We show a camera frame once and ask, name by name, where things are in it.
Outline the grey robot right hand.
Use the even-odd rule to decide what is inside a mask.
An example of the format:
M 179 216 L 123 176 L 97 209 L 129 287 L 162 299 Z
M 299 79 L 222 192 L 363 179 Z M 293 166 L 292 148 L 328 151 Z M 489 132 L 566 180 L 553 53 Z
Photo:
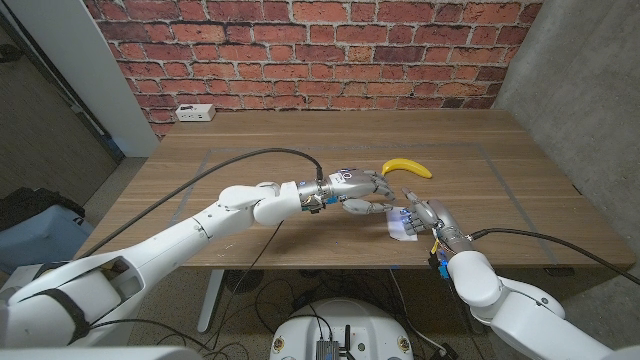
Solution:
M 402 192 L 410 206 L 401 216 L 407 235 L 416 235 L 422 231 L 434 231 L 435 237 L 454 253 L 474 251 L 471 240 L 460 229 L 449 210 L 438 200 L 422 200 L 408 188 Z

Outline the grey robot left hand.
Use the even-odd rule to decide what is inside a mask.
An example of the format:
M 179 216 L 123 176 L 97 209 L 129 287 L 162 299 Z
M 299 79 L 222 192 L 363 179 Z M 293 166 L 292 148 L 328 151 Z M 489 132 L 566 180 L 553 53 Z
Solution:
M 334 203 L 354 215 L 386 213 L 395 201 L 387 179 L 372 170 L 341 169 L 326 178 L 299 183 L 297 191 L 302 210 L 311 213 Z

